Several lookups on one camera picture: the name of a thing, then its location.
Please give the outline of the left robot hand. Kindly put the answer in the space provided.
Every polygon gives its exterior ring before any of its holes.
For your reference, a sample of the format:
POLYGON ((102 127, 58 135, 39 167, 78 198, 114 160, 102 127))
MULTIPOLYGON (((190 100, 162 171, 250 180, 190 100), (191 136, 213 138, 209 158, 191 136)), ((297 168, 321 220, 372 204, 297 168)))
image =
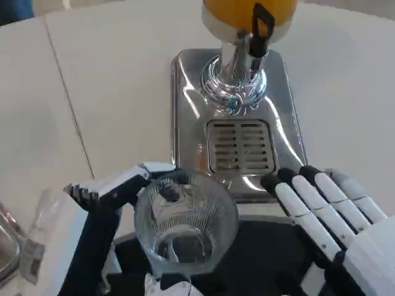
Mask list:
POLYGON ((146 162, 107 179, 72 183, 65 188, 88 216, 59 295, 98 294, 122 207, 125 204, 135 206, 142 188, 175 170, 175 165, 169 163, 146 162))

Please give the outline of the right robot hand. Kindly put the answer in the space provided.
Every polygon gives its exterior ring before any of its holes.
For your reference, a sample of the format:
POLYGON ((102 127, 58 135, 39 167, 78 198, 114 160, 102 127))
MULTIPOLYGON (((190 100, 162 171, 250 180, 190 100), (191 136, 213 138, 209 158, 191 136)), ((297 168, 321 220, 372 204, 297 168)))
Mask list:
POLYGON ((358 182, 306 165, 282 168, 260 183, 312 259, 290 295, 394 294, 394 218, 358 182))

